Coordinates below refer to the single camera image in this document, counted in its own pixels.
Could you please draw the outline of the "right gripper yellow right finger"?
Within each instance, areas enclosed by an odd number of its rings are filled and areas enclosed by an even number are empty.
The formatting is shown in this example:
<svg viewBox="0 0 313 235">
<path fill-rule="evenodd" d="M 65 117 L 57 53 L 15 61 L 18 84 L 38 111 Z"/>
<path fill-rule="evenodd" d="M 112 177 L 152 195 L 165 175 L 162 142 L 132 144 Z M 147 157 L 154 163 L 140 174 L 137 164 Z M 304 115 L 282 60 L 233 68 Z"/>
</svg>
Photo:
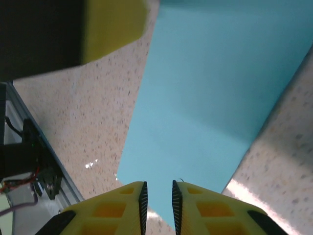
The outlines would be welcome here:
<svg viewBox="0 0 313 235">
<path fill-rule="evenodd" d="M 178 235 L 285 235 L 261 208 L 187 182 L 172 183 Z"/>
</svg>

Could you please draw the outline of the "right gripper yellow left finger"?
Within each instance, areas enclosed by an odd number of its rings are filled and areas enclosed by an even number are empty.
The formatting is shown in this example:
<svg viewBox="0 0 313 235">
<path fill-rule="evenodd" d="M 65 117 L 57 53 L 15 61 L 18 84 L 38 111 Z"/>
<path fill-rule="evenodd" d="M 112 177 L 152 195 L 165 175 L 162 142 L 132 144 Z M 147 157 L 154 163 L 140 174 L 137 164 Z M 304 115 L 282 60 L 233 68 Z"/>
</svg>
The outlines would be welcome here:
<svg viewBox="0 0 313 235">
<path fill-rule="evenodd" d="M 68 206 L 39 235 L 144 235 L 148 187 L 137 181 Z"/>
</svg>

